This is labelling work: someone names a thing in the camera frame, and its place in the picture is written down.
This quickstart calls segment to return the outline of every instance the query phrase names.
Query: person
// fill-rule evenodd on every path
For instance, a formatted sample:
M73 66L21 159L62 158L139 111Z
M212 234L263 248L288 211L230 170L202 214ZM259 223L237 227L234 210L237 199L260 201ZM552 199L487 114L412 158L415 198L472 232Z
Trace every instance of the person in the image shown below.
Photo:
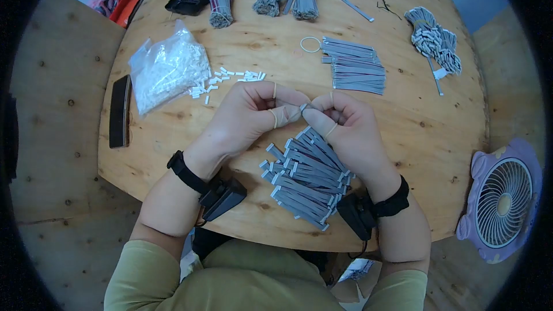
M313 106L301 112L307 102ZM261 135L301 116L362 179L373 202L397 192L401 176L368 104L340 92L310 101L271 81L232 86L183 160L208 181ZM198 197L171 169L157 181L109 281L105 310L342 310L315 265L293 250L245 240L226 241L203 258L203 269L180 282L179 260L198 218ZM396 215L378 218L383 264L364 310L423 309L430 229L411 192L408 202Z

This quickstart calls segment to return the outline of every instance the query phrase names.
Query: plywood wall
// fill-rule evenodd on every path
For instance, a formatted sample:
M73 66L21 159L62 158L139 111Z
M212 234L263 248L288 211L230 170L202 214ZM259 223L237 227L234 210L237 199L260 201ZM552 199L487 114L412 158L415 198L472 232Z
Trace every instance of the plywood wall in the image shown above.
M100 111L124 32L77 0L41 0L14 61L14 215L35 268L65 310L103 308L140 207L97 175Z
M511 7L473 35L486 86L490 151L514 137L530 142L543 166L545 121L539 76ZM483 310L499 293L520 250L495 265L485 263L468 240L432 243L425 310Z
M543 167L545 117L539 75L513 8L476 31L474 43L488 94L491 150L520 137L532 144Z

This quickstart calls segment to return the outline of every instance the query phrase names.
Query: black wrist-mounted device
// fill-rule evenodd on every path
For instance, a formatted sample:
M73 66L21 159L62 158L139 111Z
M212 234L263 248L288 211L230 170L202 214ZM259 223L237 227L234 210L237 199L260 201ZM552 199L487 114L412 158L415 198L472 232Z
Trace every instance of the black wrist-mounted device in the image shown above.
M183 152L177 150L167 163L183 183L200 194L200 204L205 207L202 218L213 221L244 200L248 191L235 178L224 181L219 173L209 183L195 175L184 163Z
M361 240L369 240L372 230L377 226L376 218L392 217L409 207L407 196L409 185L402 177L402 184L399 190L390 198L374 204L368 195L349 194L342 198L336 208Z

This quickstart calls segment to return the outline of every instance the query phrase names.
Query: bag of white connectors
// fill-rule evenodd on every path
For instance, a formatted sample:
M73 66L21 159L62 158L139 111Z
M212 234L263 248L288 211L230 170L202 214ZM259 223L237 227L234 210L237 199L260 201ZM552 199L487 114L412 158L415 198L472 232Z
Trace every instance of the bag of white connectors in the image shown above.
M169 101L204 87L211 75L203 45L196 42L181 20L175 33L152 44L148 38L129 60L130 78L138 114L144 117Z

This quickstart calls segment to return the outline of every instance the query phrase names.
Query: hand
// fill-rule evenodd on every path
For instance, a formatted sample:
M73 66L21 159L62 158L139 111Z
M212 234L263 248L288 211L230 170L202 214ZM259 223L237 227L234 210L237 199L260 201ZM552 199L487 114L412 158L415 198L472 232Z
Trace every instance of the hand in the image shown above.
M401 184L378 130L373 109L340 92L319 96L303 117L333 147L340 161L358 175L374 202L391 197Z
M184 152L187 166L197 159L209 160L203 165L217 165L240 154L265 132L297 121L299 107L307 102L305 94L272 81L237 82L204 132ZM194 172L200 177L210 175L205 170Z

